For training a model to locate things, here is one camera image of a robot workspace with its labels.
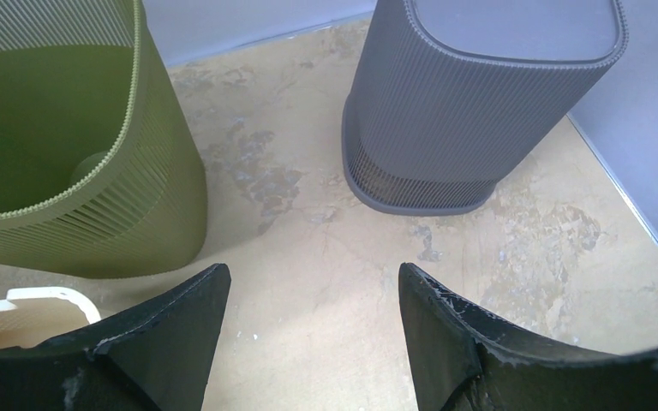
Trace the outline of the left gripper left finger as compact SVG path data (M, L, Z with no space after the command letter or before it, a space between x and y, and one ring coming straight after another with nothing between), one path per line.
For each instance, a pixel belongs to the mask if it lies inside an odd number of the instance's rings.
M0 349L0 410L198 410L230 292L215 264L31 348Z

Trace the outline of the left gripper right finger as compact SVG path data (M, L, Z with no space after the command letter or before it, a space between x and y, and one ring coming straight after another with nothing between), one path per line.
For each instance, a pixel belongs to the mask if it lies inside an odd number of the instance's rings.
M398 297L421 410L658 410L658 348L616 355L536 334L412 263Z

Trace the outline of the olive green slatted bin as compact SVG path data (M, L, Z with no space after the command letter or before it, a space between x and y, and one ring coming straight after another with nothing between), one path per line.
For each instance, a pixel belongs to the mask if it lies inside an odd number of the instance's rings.
M206 172L140 1L0 1L0 264L189 263Z

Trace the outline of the grey slatted waste bin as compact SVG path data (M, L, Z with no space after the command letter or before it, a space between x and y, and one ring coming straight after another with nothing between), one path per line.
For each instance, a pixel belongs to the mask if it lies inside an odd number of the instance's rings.
M377 2L344 104L351 191L396 215L474 211L628 40L619 1Z

